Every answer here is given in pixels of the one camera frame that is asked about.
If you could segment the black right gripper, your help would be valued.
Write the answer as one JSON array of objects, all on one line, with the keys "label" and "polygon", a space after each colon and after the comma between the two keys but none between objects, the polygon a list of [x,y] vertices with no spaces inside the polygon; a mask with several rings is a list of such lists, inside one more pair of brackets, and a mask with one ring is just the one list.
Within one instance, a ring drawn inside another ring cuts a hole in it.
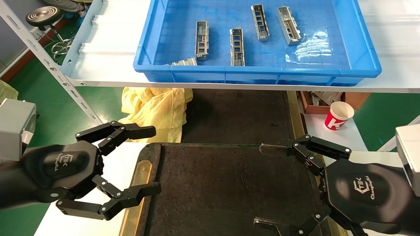
[{"label": "black right gripper", "polygon": [[[285,139],[280,145],[261,144],[259,151],[293,157],[314,176],[324,176],[329,205],[298,226],[265,218],[254,218],[254,226],[274,231],[278,236],[308,236],[330,216],[354,236],[366,236],[363,228],[383,234],[419,234],[419,197],[411,189],[403,168],[353,163],[348,160],[348,147],[308,134]],[[337,161],[326,167],[315,154]]]}]

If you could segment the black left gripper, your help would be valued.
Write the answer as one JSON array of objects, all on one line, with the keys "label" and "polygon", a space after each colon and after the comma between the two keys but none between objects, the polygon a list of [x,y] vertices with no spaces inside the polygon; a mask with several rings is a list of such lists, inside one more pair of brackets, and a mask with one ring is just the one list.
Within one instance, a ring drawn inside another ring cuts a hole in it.
[{"label": "black left gripper", "polygon": [[[119,190],[100,176],[104,167],[101,155],[107,156],[128,139],[155,135],[154,126],[111,121],[77,133],[79,142],[74,144],[28,148],[21,160],[1,163],[1,209],[58,200],[56,206],[65,215],[109,221],[123,209],[140,205],[144,197],[159,194],[161,186],[153,182]],[[100,140],[98,148],[92,144]],[[75,201],[95,185],[108,195],[108,202]]]}]

